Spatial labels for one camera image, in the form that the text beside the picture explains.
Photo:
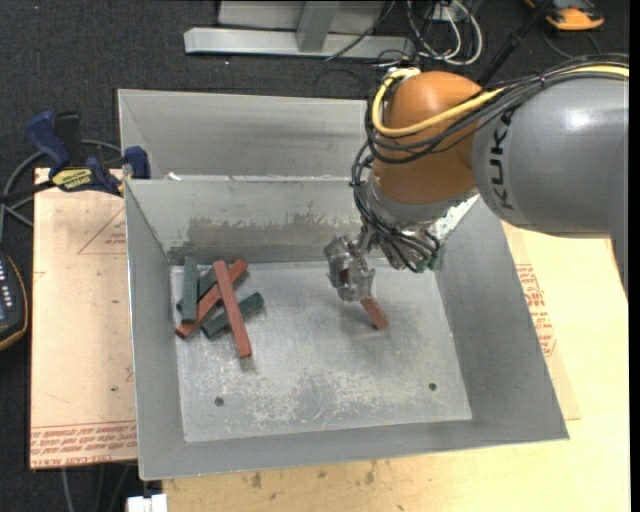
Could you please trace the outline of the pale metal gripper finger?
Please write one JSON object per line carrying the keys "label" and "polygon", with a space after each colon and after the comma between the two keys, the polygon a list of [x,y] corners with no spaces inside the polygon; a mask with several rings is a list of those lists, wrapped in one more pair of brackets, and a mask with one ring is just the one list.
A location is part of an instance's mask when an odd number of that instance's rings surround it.
{"label": "pale metal gripper finger", "polygon": [[356,272],[356,288],[358,302],[368,300],[373,297],[373,284],[375,270],[373,268],[359,268]]}
{"label": "pale metal gripper finger", "polygon": [[328,272],[328,278],[331,285],[336,290],[338,296],[343,301],[351,300],[351,285],[349,282],[349,269],[333,268],[331,267]]}

